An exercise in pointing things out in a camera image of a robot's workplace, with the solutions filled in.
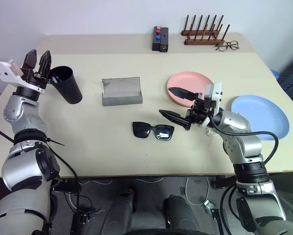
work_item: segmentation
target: wooden rack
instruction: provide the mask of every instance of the wooden rack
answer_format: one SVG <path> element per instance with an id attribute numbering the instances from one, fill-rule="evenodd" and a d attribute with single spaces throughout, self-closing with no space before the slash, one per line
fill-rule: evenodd
<path id="1" fill-rule="evenodd" d="M 216 25 L 214 24 L 216 21 L 217 15 L 215 15 L 215 17 L 210 25 L 208 25 L 209 17 L 210 17 L 210 15 L 208 15 L 208 17 L 207 17 L 207 20 L 206 20 L 206 23 L 204 25 L 203 30 L 200 30 L 202 19 L 203 19 L 203 15 L 201 15 L 197 29 L 194 30 L 193 26 L 194 26 L 195 18 L 196 18 L 196 15 L 195 15 L 193 17 L 193 21 L 191 23 L 190 30 L 186 30 L 187 22 L 189 20 L 189 15 L 187 15 L 184 30 L 182 30 L 182 32 L 181 32 L 182 36 L 187 36 L 187 38 L 184 41 L 185 45 L 217 45 L 217 44 L 222 45 L 225 42 L 224 41 L 225 35 L 226 35 L 230 25 L 228 25 L 228 27 L 226 28 L 222 39 L 218 39 L 218 35 L 223 27 L 223 24 L 221 23 L 221 21 L 223 20 L 224 16 L 223 15 L 221 16 L 217 28 L 215 28 Z"/>

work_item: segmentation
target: sunglasses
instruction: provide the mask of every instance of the sunglasses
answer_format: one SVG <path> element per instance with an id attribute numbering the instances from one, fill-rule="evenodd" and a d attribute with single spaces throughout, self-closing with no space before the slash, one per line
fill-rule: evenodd
<path id="1" fill-rule="evenodd" d="M 151 130 L 154 130 L 155 137 L 160 141 L 170 140 L 175 129 L 173 126 L 168 126 L 168 125 L 151 126 L 148 123 L 140 122 L 140 121 L 134 121 L 132 123 L 132 127 L 133 127 L 133 133 L 136 137 L 147 138 Z"/>

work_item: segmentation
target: white wall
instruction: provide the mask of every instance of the white wall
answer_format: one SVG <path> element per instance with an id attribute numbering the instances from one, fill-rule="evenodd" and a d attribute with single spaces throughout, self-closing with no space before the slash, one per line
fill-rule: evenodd
<path id="1" fill-rule="evenodd" d="M 21 64 L 45 34 L 179 33 L 187 14 L 224 14 L 272 69 L 293 58 L 293 0 L 0 0 L 0 57 Z"/>

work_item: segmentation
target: eyeglasses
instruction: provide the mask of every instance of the eyeglasses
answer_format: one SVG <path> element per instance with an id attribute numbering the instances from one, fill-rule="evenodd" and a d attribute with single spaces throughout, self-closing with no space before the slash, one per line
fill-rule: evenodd
<path id="1" fill-rule="evenodd" d="M 219 49 L 219 51 L 226 51 L 229 48 L 231 48 L 232 50 L 237 50 L 239 49 L 239 43 L 237 41 L 231 41 L 231 42 L 224 42 L 222 45 L 217 44 L 216 45 L 217 49 Z"/>
<path id="2" fill-rule="evenodd" d="M 169 125 L 151 126 L 148 123 L 134 121 L 132 123 L 133 133 L 138 138 L 147 138 L 151 130 L 155 131 L 155 136 L 160 141 L 168 141 L 174 132 L 174 127 Z"/>

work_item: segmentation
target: table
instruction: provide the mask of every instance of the table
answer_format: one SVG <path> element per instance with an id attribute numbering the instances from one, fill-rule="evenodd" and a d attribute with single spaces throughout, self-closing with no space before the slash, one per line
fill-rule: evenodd
<path id="1" fill-rule="evenodd" d="M 230 109 L 237 96 L 255 94 L 277 104 L 287 115 L 290 131 L 267 164 L 268 172 L 293 171 L 293 102 L 278 85 L 249 42 L 240 34 L 228 34 L 240 43 L 237 51 L 217 52 L 213 46 L 184 46 L 184 37 L 171 35 L 168 53 L 150 50 L 148 35 L 49 36 L 37 47 L 52 53 L 52 67 L 73 69 L 83 100 L 66 103 L 48 85 L 40 96 L 40 117 L 48 125 L 48 137 L 66 146 L 52 144 L 80 176 L 199 175 L 232 174 L 233 166 L 222 148 L 220 136 L 209 137 L 195 125 L 190 131 L 176 126 L 160 115 L 158 109 L 185 115 L 187 108 L 168 97 L 166 83 L 180 71 L 197 71 L 213 82 L 222 82 L 221 106 Z M 143 104 L 102 106 L 103 78 L 139 76 Z M 13 136 L 2 116 L 9 96 L 7 86 L 0 96 L 0 130 Z M 133 135 L 132 122 L 175 126 L 170 141 L 158 141 L 153 134 L 146 139 Z M 264 158 L 273 148 L 262 141 Z M 0 136 L 0 171 L 11 143 Z M 62 177 L 72 176 L 58 161 Z"/>

